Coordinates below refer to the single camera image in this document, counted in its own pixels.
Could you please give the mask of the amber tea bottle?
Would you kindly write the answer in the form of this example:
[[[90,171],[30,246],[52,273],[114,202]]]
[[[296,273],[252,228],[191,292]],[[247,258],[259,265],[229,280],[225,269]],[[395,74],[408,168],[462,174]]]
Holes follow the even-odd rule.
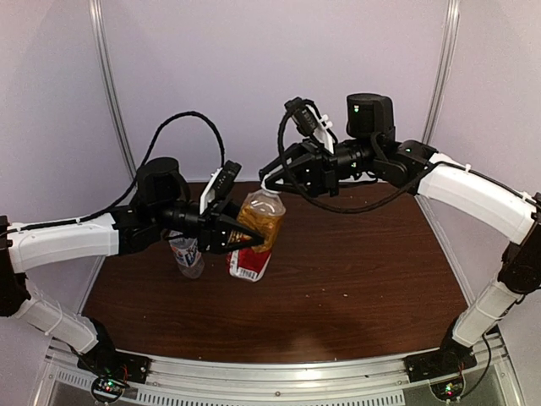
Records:
[[[242,232],[232,235],[232,243],[254,245],[235,250],[227,256],[230,276],[256,283],[265,275],[286,211],[278,192],[261,187],[246,196],[237,221],[256,233],[260,241]]]

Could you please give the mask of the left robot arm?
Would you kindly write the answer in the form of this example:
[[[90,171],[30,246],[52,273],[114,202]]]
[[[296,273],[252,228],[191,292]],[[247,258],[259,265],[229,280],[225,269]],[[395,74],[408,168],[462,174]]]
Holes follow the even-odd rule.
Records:
[[[138,169],[126,206],[50,223],[10,223],[2,217],[1,315],[65,342],[102,375],[116,374],[122,359],[106,328],[48,298],[27,281],[26,272],[78,258],[139,253],[167,231],[194,238],[199,251],[213,254],[261,245],[263,236],[237,221],[239,208],[228,196],[240,168],[226,162],[194,201],[178,161],[159,157]]]

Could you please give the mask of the clear water bottle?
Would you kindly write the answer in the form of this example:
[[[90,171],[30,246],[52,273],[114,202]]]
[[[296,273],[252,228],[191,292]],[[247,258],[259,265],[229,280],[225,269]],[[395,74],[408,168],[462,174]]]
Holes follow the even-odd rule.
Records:
[[[205,269],[205,261],[198,250],[197,239],[172,239],[169,244],[179,271],[189,279],[201,277]]]

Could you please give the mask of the white tea bottle cap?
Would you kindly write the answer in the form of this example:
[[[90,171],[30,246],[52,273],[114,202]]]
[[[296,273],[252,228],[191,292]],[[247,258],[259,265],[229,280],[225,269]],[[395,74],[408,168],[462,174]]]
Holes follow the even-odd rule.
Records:
[[[263,178],[260,182],[261,189],[268,195],[279,195],[280,190],[276,189],[275,186],[271,185],[271,182],[268,178]]]

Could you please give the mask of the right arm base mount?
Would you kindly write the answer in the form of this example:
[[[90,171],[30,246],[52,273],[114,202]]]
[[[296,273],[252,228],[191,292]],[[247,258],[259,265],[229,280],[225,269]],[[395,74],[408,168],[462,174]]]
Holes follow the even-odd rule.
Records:
[[[449,325],[436,350],[409,355],[404,359],[410,382],[458,374],[460,370],[473,368],[478,364],[473,354],[473,347],[465,347],[453,339],[453,328],[456,322],[457,318]]]

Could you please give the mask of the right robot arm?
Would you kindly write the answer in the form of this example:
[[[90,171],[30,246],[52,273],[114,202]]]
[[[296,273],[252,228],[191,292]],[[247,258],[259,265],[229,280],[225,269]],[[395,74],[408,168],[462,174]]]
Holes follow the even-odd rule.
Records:
[[[540,288],[540,198],[518,192],[455,162],[424,143],[396,140],[388,96],[347,96],[347,139],[338,141],[330,120],[315,103],[287,101],[279,124],[294,122],[302,141],[280,146],[260,170],[268,189],[301,195],[314,206],[335,196],[347,179],[368,175],[392,185],[395,195],[436,200],[484,222],[508,238],[502,267],[483,292],[450,325],[440,347],[426,360],[441,373],[462,365],[472,347],[513,305]]]

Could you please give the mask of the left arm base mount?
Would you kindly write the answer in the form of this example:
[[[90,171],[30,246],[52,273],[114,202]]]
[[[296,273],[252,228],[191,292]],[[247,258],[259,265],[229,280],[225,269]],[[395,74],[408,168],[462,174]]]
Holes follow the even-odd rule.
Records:
[[[96,376],[145,384],[150,359],[118,351],[105,326],[93,318],[90,318],[90,321],[96,329],[97,344],[86,353],[74,351],[79,359],[78,367],[91,371]]]

